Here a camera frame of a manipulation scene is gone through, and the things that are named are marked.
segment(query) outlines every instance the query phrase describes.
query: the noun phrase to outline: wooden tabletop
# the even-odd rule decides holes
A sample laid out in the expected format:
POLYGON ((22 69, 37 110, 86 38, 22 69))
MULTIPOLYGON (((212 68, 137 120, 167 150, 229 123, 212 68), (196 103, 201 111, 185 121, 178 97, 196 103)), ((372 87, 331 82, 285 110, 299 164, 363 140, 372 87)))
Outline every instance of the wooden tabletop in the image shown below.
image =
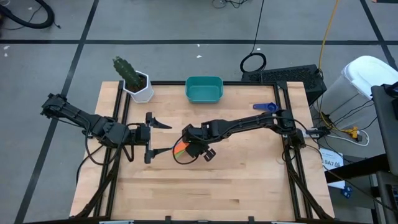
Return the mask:
MULTIPOLYGON (((112 116, 117 87, 118 82, 103 82, 96 114, 112 116)), ((181 130, 190 123, 200 126, 212 119, 252 116, 260 113, 252 109, 253 104, 275 102, 271 86, 224 86, 222 99, 212 105, 190 104, 183 85, 152 87, 155 95, 149 103, 137 104, 131 100, 127 122, 143 122, 146 112, 151 111, 158 121, 172 126, 173 129, 152 130, 154 149, 173 146, 181 130)), ((288 89, 294 118, 312 127, 303 84, 291 82, 288 89)), ((125 97, 123 93, 119 119, 125 97)), ((311 139, 306 142, 316 146, 311 139)), ((90 140, 89 147, 96 149, 97 141, 90 140)), ((122 154, 111 218, 164 220, 171 215, 173 220, 247 221, 248 216, 254 216, 256 221, 294 220, 280 135, 269 129, 257 129, 234 134, 211 147, 217 152, 212 161, 206 162, 201 156, 187 166, 177 164, 171 152, 159 154, 151 164, 144 164, 144 147, 139 146, 135 147, 134 162, 128 162, 122 154)), ((98 152, 94 158, 102 162, 104 152, 98 152)), ((301 155, 309 191, 334 217, 319 154, 308 147, 301 150, 301 155)), ((98 188, 101 169, 90 160, 81 168, 71 215, 80 212, 98 188)), ((297 195, 304 217, 298 188, 297 195)), ((101 214, 107 198, 108 192, 104 194, 101 214)))

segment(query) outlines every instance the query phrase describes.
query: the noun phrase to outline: blue plastic tool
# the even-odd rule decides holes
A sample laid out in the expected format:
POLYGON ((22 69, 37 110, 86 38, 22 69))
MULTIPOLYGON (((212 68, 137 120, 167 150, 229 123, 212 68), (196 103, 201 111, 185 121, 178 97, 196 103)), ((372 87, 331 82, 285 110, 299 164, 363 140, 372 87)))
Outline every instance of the blue plastic tool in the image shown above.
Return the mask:
POLYGON ((279 109, 279 107, 275 103, 256 103, 253 105, 253 109, 265 110, 270 113, 274 113, 279 109))

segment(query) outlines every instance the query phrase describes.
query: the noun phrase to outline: black cable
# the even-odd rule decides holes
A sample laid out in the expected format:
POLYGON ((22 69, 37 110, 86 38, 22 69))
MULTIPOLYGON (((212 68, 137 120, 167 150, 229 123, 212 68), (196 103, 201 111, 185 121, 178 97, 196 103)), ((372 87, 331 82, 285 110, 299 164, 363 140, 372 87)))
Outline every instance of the black cable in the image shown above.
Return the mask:
MULTIPOLYGON (((317 149, 317 148, 315 148, 315 147, 313 147, 313 146, 309 146, 309 147, 315 149, 315 151, 316 151, 317 153, 319 153, 319 156, 321 157, 321 160, 323 160, 323 158, 322 158, 322 153, 320 152, 319 149, 317 149)), ((322 166, 323 166, 323 168, 325 168, 331 175, 335 176, 337 179, 340 179, 340 180, 342 180, 342 181, 345 181, 345 182, 351 184, 351 185, 352 185, 353 187, 355 187, 357 190, 359 190, 360 192, 362 192, 363 194, 365 194, 366 196, 368 196, 369 198, 371 198, 371 199, 374 200, 375 202, 379 203, 379 204, 380 204, 381 206, 383 206, 384 208, 386 208, 386 209, 388 209, 388 210, 390 210, 390 211, 392 211, 392 212, 394 212, 394 213, 398 213, 397 210, 395 210, 395 209, 391 208, 390 206, 388 206, 388 205, 382 203, 381 201, 379 201, 377 198, 373 197, 372 195, 369 195, 367 192, 365 192, 365 191, 362 190, 361 188, 357 187, 357 186, 354 185, 352 182, 350 182, 350 181, 348 181, 348 180, 346 180, 346 179, 344 179, 344 178, 342 178, 342 177, 336 175, 333 171, 331 171, 330 169, 326 168, 324 165, 322 165, 322 166)))
POLYGON ((75 126, 75 127, 80 128, 80 126, 77 125, 77 124, 73 124, 73 123, 71 123, 71 122, 61 120, 61 119, 59 119, 59 118, 53 118, 53 119, 56 119, 57 121, 61 121, 61 122, 65 123, 65 124, 70 124, 70 125, 72 125, 72 126, 75 126))
POLYGON ((361 107, 365 106, 365 104, 366 104, 366 103, 369 103, 370 101, 372 101, 372 100, 368 100, 368 101, 366 101, 364 104, 362 104, 361 106, 355 107, 354 109, 350 110, 349 112, 347 112, 346 114, 344 114, 342 117, 340 117, 339 119, 337 119, 335 122, 338 122, 341 118, 344 118, 345 116, 349 115, 352 111, 354 111, 354 110, 356 110, 356 109, 358 109, 358 108, 361 108, 361 107))
MULTIPOLYGON (((295 158, 296 154, 294 154, 293 157, 290 158, 289 162, 292 162, 295 158)), ((282 152, 282 160, 286 162, 285 151, 282 152)))
POLYGON ((377 202, 379 205, 383 206, 384 208, 394 212, 394 213, 398 213, 397 210, 391 208, 390 206, 386 205, 385 203, 382 203, 381 201, 379 201, 377 198, 373 197, 372 195, 368 194, 367 192, 365 192, 364 190, 362 190, 361 188, 357 187, 356 185, 354 185, 352 182, 338 176, 337 174, 335 174, 334 172, 332 172, 330 169, 326 168, 325 166, 323 166, 323 168, 325 168, 331 175, 335 176, 337 179, 343 180, 349 184, 351 184, 353 187, 355 187, 357 190, 359 190, 360 192, 362 192, 363 194, 365 194, 366 196, 368 196, 369 198, 373 199, 375 202, 377 202))
MULTIPOLYGON (((99 148, 95 149, 91 155, 96 154, 102 147, 104 147, 104 145, 101 145, 99 148)), ((88 159, 88 156, 86 156, 83 161, 80 163, 79 167, 77 168, 77 172, 76 172, 76 184, 79 181, 79 175, 80 175, 80 169, 82 167, 82 165, 86 162, 86 160, 88 159)))
POLYGON ((355 111, 354 113, 350 114, 349 116, 343 118, 343 119, 340 120, 339 122, 336 122, 336 121, 335 121, 335 124, 336 124, 336 125, 337 125, 337 124, 340 124, 340 123, 341 123, 342 121, 344 121, 345 119, 347 119, 347 118, 351 117, 352 115, 354 115, 354 114, 360 112, 361 110, 363 110, 363 109, 365 109, 365 108, 368 108, 368 107, 370 107, 370 106, 373 106, 373 105, 374 105, 374 104, 364 106, 364 107, 362 107, 361 109, 359 109, 359 110, 355 111))
POLYGON ((243 3, 247 2, 248 0, 242 0, 242 1, 239 0, 239 2, 230 1, 230 0, 224 0, 224 1, 225 1, 225 2, 231 3, 231 5, 232 5, 235 9, 238 9, 239 7, 241 7, 241 5, 242 5, 243 3))
POLYGON ((245 63, 245 61, 246 61, 247 59, 249 59, 249 58, 252 57, 252 56, 260 56, 260 57, 262 58, 262 65, 261 65, 258 69, 254 70, 254 71, 252 71, 252 72, 263 71, 263 70, 265 69, 266 65, 267 65, 267 57, 266 57, 264 54, 259 53, 259 52, 253 53, 254 48, 255 48, 255 46, 256 46, 256 42, 257 42, 257 35, 258 35, 258 33, 259 33, 259 27, 260 27, 261 15, 262 15, 262 8, 263 8, 263 7, 264 7, 264 0, 262 0, 262 3, 261 3, 259 22, 258 22, 258 24, 257 24, 257 31, 256 31, 256 36, 255 36, 255 38, 254 38, 253 48, 252 48, 252 50, 250 51, 250 54, 249 54, 248 56, 246 56, 246 57, 242 60, 242 62, 241 62, 241 64, 240 64, 240 69, 241 69, 241 71, 242 71, 243 73, 248 72, 248 71, 246 71, 246 70, 243 68, 243 64, 245 63))
MULTIPOLYGON (((109 159, 108 162, 100 163, 100 162, 95 161, 95 159, 94 159, 93 156, 92 156, 92 153, 91 153, 90 150, 88 149, 88 130, 89 130, 89 128, 90 128, 90 122, 89 122, 87 119, 86 119, 86 121, 87 121, 88 124, 89 124, 88 127, 86 128, 86 133, 85 133, 85 148, 86 148, 87 156, 88 156, 88 157, 90 158, 90 160, 91 160, 94 164, 96 164, 96 165, 99 165, 99 166, 109 165, 110 163, 112 163, 112 162, 115 160, 117 154, 118 154, 119 151, 122 149, 122 146, 123 146, 123 145, 122 145, 122 144, 118 145, 118 147, 116 148, 116 152, 114 153, 113 157, 109 159)), ((126 135, 126 132, 123 133, 123 135, 122 135, 122 137, 121 137, 121 140, 124 138, 125 135, 126 135)))
POLYGON ((239 2, 236 1, 230 1, 230 0, 213 0, 211 3, 213 5, 213 7, 215 7, 216 9, 222 9, 226 6, 227 2, 231 3, 231 5, 235 8, 238 9, 239 7, 241 7, 241 5, 245 2, 247 2, 248 0, 239 0, 239 2), (216 5, 215 2, 218 1, 220 2, 220 6, 216 5))
POLYGON ((40 4, 40 8, 44 7, 44 9, 47 12, 47 20, 40 24, 30 23, 30 21, 29 22, 23 21, 22 19, 16 17, 8 8, 6 8, 2 5, 0 5, 0 12, 2 14, 4 14, 6 17, 10 18, 12 21, 22 25, 23 27, 29 27, 29 28, 33 28, 33 29, 43 29, 43 28, 50 27, 54 23, 55 15, 54 15, 53 10, 43 0, 35 0, 35 1, 40 4))
MULTIPOLYGON (((322 71, 322 69, 318 68, 318 74, 323 79, 323 71, 322 71)), ((322 116, 322 102, 323 102, 323 94, 321 96, 320 103, 318 103, 318 113, 319 113, 319 118, 321 118, 321 120, 319 120, 319 123, 317 124, 317 126, 320 125, 320 123, 322 121, 324 121, 323 120, 323 116, 322 116)), ((333 129, 333 127, 336 128, 336 126, 335 126, 335 124, 333 122, 331 122, 331 121, 328 121, 328 122, 330 122, 330 124, 326 124, 327 125, 326 126, 327 129, 331 130, 331 129, 333 129)))
POLYGON ((370 124, 368 124, 365 128, 361 128, 361 129, 359 129, 358 131, 362 131, 362 130, 365 130, 366 128, 370 127, 376 119, 377 119, 377 116, 376 116, 376 117, 373 119, 373 121, 372 121, 370 124))
MULTIPOLYGON (((59 105, 47 105, 46 108, 48 108, 48 107, 50 107, 50 106, 58 106, 59 108, 62 108, 62 107, 59 106, 59 105)), ((69 111, 69 112, 71 112, 71 113, 75 113, 74 111, 72 111, 72 110, 70 110, 70 109, 68 109, 68 108, 63 108, 63 109, 65 109, 65 110, 67 110, 67 111, 69 111)), ((88 130, 90 129, 91 123, 90 123, 89 120, 87 120, 85 117, 83 117, 83 116, 80 115, 79 113, 77 113, 76 115, 79 116, 79 117, 81 117, 82 119, 84 119, 84 120, 87 122, 87 127, 86 127, 86 131, 85 131, 85 149, 86 149, 87 156, 88 156, 88 157, 90 158, 90 160, 91 160, 94 164, 96 164, 96 165, 99 165, 99 166, 109 165, 111 162, 113 162, 113 161, 115 160, 115 158, 116 158, 118 152, 122 149, 122 146, 123 146, 123 145, 122 145, 122 144, 118 145, 118 147, 116 148, 115 154, 113 155, 113 157, 112 157, 107 163, 100 163, 100 162, 95 161, 95 159, 94 159, 93 156, 92 156, 92 153, 91 153, 90 150, 88 149, 88 130)), ((125 135, 126 135, 126 132, 123 133, 123 135, 122 135, 122 137, 121 137, 121 140, 124 139, 124 136, 125 136, 125 135)))
POLYGON ((178 163, 178 164, 181 164, 181 165, 188 165, 188 164, 191 164, 192 162, 195 162, 195 161, 199 158, 199 156, 196 156, 194 159, 192 159, 192 160, 189 161, 189 162, 180 162, 180 161, 178 161, 177 158, 175 157, 174 151, 175 151, 175 147, 176 147, 177 143, 178 143, 181 139, 182 139, 182 136, 174 143, 174 146, 173 146, 173 148, 172 148, 173 159, 174 159, 174 161, 175 161, 176 163, 178 163))
MULTIPOLYGON (((38 9, 36 9, 36 11, 33 12, 32 16, 30 17, 29 21, 27 21, 27 22, 31 22, 33 17, 35 16, 36 12, 39 12, 42 8, 43 8, 43 6, 40 6, 38 9)), ((2 29, 5 29, 5 30, 19 30, 19 29, 22 29, 22 28, 25 28, 25 26, 20 26, 18 28, 11 28, 11 29, 10 28, 2 28, 2 29)))
POLYGON ((345 161, 347 161, 347 162, 349 162, 349 163, 353 163, 353 161, 344 158, 344 156, 340 155, 340 153, 339 153, 338 151, 336 151, 335 149, 333 149, 333 148, 329 145, 328 140, 327 140, 326 138, 325 138, 325 143, 329 146, 329 148, 327 148, 327 147, 325 147, 325 146, 322 146, 322 145, 321 145, 318 141, 316 141, 316 139, 314 139, 313 137, 310 136, 310 138, 312 139, 313 142, 315 142, 315 144, 318 145, 318 147, 322 147, 322 148, 324 148, 324 149, 330 149, 331 151, 337 153, 341 158, 343 158, 343 160, 345 160, 345 161))

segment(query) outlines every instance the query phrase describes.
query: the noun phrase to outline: white plant pot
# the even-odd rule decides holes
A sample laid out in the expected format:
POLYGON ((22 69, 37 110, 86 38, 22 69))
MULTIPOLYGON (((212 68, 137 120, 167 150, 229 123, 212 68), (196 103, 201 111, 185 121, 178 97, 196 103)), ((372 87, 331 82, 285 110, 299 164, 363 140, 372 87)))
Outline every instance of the white plant pot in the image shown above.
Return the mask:
POLYGON ((123 80, 123 90, 129 93, 132 99, 136 103, 148 103, 150 99, 154 96, 154 90, 152 89, 152 85, 150 84, 149 76, 145 73, 136 71, 140 76, 143 76, 147 80, 147 85, 142 90, 133 93, 132 91, 126 88, 126 81, 123 80))

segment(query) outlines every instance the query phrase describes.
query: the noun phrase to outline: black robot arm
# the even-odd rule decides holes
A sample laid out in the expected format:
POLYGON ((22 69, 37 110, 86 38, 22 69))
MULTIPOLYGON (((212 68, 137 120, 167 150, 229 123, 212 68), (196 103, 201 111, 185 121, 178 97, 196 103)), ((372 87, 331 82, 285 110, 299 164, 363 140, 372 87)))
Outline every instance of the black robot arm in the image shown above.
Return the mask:
POLYGON ((49 94, 49 98, 42 106, 42 115, 48 118, 66 118, 83 128, 83 134, 96 138, 100 144, 106 147, 118 148, 124 146, 145 146, 144 161, 150 163, 156 154, 163 152, 150 149, 150 127, 169 129, 170 126, 158 122, 152 117, 152 113, 146 114, 145 123, 133 124, 136 129, 129 129, 129 125, 118 123, 116 120, 98 114, 88 114, 71 105, 62 95, 49 94))
POLYGON ((233 121, 215 119, 202 123, 200 128, 189 124, 182 130, 182 141, 189 143, 185 150, 190 156, 198 157, 206 153, 205 159, 210 161, 216 153, 212 149, 209 150, 209 144, 220 142, 234 133, 259 128, 269 128, 277 134, 287 136, 289 145, 294 148, 305 147, 303 133, 296 129, 292 112, 289 110, 262 113, 233 121))

